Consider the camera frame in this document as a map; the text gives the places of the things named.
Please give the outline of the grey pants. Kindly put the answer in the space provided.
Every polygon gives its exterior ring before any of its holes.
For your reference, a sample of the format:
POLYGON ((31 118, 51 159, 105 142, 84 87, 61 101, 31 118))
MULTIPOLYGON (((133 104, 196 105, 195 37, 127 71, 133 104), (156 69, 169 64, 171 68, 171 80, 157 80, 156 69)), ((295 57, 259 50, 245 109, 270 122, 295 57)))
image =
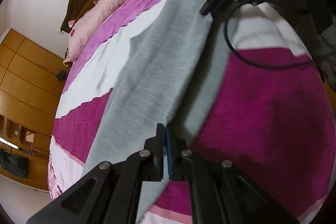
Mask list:
POLYGON ((167 0, 157 19, 131 38, 84 172, 118 163, 171 124, 191 144, 217 99, 228 62, 225 14, 203 16, 206 0, 167 0))

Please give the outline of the dark hanging jacket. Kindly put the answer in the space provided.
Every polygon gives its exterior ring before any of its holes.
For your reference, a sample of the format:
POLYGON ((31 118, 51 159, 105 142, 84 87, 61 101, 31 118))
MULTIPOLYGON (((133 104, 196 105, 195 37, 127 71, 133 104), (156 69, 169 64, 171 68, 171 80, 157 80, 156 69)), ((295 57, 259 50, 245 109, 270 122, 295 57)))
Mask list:
POLYGON ((29 158, 15 155, 1 148, 0 161, 1 167, 13 176, 29 177, 29 158))

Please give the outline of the small black bag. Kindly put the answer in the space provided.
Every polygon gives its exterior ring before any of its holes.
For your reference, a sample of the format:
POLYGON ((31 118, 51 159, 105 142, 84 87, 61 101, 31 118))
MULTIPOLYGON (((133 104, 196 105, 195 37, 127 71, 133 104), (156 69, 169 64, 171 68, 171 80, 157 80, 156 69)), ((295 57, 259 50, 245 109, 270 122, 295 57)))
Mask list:
POLYGON ((57 75, 56 75, 56 79, 58 81, 63 81, 65 80, 67 77, 67 72, 66 71, 60 71, 57 75))

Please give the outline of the wooden wardrobe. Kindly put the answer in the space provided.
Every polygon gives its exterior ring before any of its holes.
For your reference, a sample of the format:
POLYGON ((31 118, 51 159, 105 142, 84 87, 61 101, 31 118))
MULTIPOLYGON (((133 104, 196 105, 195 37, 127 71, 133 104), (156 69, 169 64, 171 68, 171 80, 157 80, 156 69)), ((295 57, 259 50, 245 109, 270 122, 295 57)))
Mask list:
POLYGON ((65 80, 56 75, 69 69, 61 57, 16 30, 1 41, 1 148, 29 158, 29 177, 1 175, 31 188, 47 191, 52 129, 65 80))

